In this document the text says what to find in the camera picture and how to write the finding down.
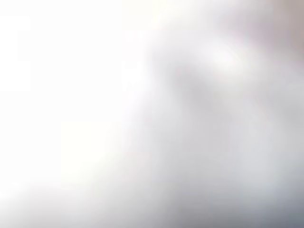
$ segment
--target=white blurry surface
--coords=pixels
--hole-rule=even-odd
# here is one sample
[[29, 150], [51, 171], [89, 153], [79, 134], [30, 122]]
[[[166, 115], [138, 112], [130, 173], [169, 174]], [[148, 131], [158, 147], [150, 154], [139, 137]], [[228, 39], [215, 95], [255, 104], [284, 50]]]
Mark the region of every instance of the white blurry surface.
[[30, 61], [18, 56], [18, 48], [24, 46], [21, 31], [30, 31], [30, 17], [0, 16], [0, 91], [30, 90]]

